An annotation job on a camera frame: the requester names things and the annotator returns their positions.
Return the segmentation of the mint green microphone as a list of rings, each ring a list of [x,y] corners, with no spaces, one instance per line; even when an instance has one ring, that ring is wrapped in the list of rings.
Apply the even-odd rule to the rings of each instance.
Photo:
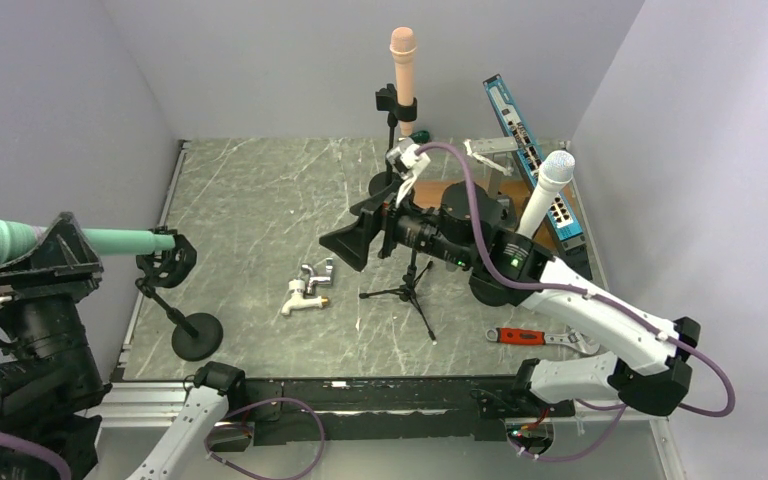
[[[46,229],[0,220],[0,264],[31,251]],[[175,238],[143,230],[84,229],[88,243],[99,255],[145,255],[172,250]]]

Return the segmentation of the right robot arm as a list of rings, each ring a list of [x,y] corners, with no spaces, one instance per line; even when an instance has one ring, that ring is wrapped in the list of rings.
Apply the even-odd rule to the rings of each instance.
[[[658,319],[611,296],[550,250],[506,229],[502,206],[472,182],[450,185],[438,208],[421,208],[411,197],[398,203],[400,185],[353,205],[355,222],[321,236],[320,245],[355,271],[365,269],[376,237],[380,258],[404,245],[469,271],[478,302],[547,315],[606,348],[590,359],[524,361],[510,391],[517,411],[534,415],[572,399],[619,400],[666,417],[680,406],[692,378],[687,349],[698,341],[696,321]]]

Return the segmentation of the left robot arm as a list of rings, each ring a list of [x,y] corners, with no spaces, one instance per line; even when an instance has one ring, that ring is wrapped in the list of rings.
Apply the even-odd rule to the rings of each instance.
[[[0,220],[0,479],[82,479],[97,464],[93,415],[110,392],[78,304],[101,283],[102,260],[131,256],[138,290],[157,299],[197,253],[167,227],[82,228],[61,213],[47,227]]]

